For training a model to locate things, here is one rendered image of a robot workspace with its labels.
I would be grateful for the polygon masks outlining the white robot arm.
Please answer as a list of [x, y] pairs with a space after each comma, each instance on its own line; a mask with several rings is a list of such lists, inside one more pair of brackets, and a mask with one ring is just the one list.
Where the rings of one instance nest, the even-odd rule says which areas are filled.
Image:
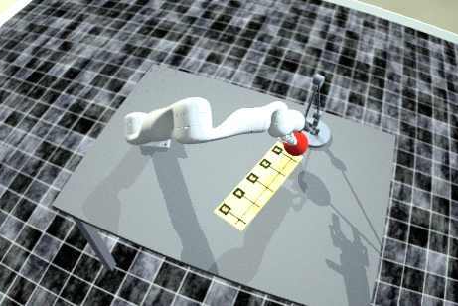
[[301, 131], [304, 123], [300, 112], [274, 102], [262, 108], [238, 110], [212, 129], [210, 106], [201, 98], [185, 99], [149, 114], [131, 113], [124, 119], [125, 139], [132, 145], [167, 141], [175, 136], [181, 144], [200, 144], [267, 130], [270, 136], [293, 146], [297, 143], [293, 133]]

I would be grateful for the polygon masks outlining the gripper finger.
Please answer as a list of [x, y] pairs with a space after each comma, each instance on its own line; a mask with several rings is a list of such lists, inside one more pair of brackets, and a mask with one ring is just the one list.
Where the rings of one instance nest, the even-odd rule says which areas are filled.
[[[303, 130], [303, 131], [306, 131], [306, 132], [310, 132], [311, 135], [315, 135], [317, 136], [318, 133], [320, 132], [320, 129], [318, 129], [316, 126], [313, 126], [310, 122], [307, 122], [309, 124], [309, 127], [306, 127], [307, 130]], [[313, 127], [313, 128], [311, 128]]]

